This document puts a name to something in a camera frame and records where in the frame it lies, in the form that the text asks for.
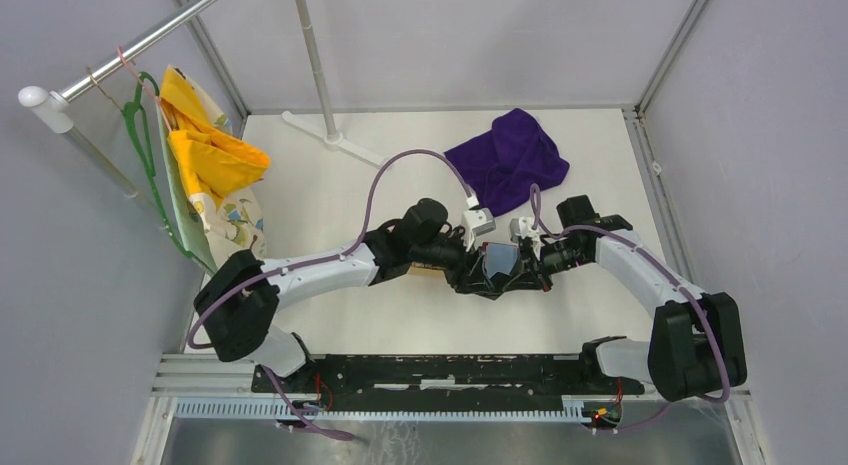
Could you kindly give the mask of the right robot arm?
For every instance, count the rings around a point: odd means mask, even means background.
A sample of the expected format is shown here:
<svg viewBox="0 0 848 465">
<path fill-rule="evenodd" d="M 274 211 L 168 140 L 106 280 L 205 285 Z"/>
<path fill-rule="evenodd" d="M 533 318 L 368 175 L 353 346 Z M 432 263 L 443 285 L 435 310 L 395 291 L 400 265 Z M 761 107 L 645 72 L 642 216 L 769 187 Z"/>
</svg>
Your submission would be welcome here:
<svg viewBox="0 0 848 465">
<path fill-rule="evenodd" d="M 646 341 L 608 336 L 585 343 L 580 385 L 602 393 L 617 378 L 651 384 L 667 401 L 690 397 L 720 402 L 747 380 L 740 315 L 724 292 L 708 293 L 658 258 L 619 215 L 600 216 L 576 196 L 557 207 L 563 230 L 548 231 L 534 215 L 512 221 L 508 244 L 483 246 L 483 276 L 498 293 L 549 291 L 555 274 L 595 264 L 623 285 L 652 320 Z"/>
</svg>

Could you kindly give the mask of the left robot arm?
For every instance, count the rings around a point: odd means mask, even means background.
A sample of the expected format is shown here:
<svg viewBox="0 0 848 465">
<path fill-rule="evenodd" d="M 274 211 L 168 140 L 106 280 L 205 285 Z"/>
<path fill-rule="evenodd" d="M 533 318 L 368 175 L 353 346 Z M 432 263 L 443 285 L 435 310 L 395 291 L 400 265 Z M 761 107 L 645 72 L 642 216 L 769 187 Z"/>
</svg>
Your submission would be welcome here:
<svg viewBox="0 0 848 465">
<path fill-rule="evenodd" d="M 405 275 L 412 264 L 443 270 L 462 267 L 477 236 L 495 229 L 486 208 L 474 207 L 447 231 L 447 210 L 425 198 L 333 252 L 287 259 L 260 259 L 250 250 L 230 256 L 194 299 L 191 331 L 204 331 L 219 361 L 249 360 L 269 368 L 290 392 L 314 379 L 307 347 L 294 332 L 274 323 L 283 308 L 347 288 L 369 287 Z"/>
</svg>

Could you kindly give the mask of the red leather card holder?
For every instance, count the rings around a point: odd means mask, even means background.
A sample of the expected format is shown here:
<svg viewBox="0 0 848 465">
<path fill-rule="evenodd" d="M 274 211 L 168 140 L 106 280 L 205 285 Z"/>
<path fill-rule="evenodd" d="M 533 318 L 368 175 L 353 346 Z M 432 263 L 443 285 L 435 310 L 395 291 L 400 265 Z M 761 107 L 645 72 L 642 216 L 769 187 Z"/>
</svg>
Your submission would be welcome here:
<svg viewBox="0 0 848 465">
<path fill-rule="evenodd" d="M 520 251 L 514 244 L 486 242 L 483 255 L 483 273 L 492 279 L 498 274 L 510 276 L 519 262 Z"/>
</svg>

